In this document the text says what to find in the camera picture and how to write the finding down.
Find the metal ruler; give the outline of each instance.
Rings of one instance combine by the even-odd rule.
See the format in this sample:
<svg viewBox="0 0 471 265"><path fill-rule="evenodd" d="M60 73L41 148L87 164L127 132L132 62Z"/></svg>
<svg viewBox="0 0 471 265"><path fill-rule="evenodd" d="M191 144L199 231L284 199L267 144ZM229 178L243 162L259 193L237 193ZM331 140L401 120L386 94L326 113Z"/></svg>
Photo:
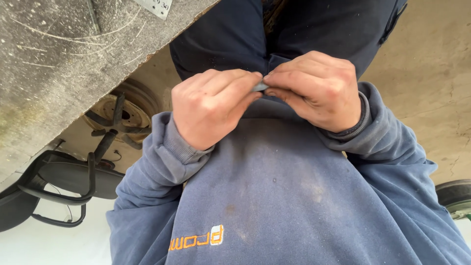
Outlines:
<svg viewBox="0 0 471 265"><path fill-rule="evenodd" d="M154 15L165 20L169 14L172 0L134 0Z"/></svg>

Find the ribbed cuff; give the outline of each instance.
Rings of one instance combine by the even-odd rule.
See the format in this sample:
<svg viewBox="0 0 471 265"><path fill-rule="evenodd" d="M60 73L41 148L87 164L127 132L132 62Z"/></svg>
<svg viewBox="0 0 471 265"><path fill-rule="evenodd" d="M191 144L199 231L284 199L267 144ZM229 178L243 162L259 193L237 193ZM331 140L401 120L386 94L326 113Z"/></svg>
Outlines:
<svg viewBox="0 0 471 265"><path fill-rule="evenodd" d="M178 132L175 122L173 121L173 113L167 124L162 145L184 165L197 162L203 155L214 149L214 146L212 146L205 151L200 151L190 146Z"/></svg>
<svg viewBox="0 0 471 265"><path fill-rule="evenodd" d="M360 135L360 133L373 122L371 119L370 104L368 103L368 99L360 91L358 91L358 96L360 97L361 101L361 117L358 123L350 129L338 133L326 131L327 137L341 142L348 142Z"/></svg>

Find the dirty hand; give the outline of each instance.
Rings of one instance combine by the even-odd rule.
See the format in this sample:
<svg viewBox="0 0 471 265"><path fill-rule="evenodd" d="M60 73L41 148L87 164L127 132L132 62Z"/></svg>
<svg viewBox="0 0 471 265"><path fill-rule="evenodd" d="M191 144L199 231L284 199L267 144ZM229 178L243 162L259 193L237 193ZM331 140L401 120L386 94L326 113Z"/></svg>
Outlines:
<svg viewBox="0 0 471 265"><path fill-rule="evenodd" d="M355 66L311 51L280 64L265 76L265 94L276 96L314 126L339 133L361 116Z"/></svg>
<svg viewBox="0 0 471 265"><path fill-rule="evenodd" d="M250 103L262 96L252 92L260 73L241 69L207 70L172 90L173 119L181 137L204 151L236 128Z"/></svg>

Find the navy blue sweatshirt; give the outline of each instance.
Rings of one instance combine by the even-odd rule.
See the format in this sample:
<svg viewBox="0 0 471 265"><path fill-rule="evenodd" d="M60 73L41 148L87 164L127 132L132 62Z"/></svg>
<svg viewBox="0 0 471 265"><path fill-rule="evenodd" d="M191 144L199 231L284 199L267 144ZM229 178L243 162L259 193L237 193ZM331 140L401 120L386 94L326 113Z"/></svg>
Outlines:
<svg viewBox="0 0 471 265"><path fill-rule="evenodd" d="M265 99L207 151L155 115L106 214L113 264L470 265L429 178L437 165L358 85L371 124L349 141Z"/></svg>

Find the dark trousers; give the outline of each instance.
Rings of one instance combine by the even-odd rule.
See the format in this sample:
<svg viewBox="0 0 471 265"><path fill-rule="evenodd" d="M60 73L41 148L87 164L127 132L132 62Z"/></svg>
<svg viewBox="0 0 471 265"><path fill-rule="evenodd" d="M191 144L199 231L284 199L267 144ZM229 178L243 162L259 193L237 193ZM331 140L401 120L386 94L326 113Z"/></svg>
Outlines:
<svg viewBox="0 0 471 265"><path fill-rule="evenodd" d="M211 8L170 43L181 79L208 69L240 68L266 75L311 50L349 60L359 78L406 2L283 0L285 5L266 34L263 14L277 1L281 0L221 0Z"/></svg>

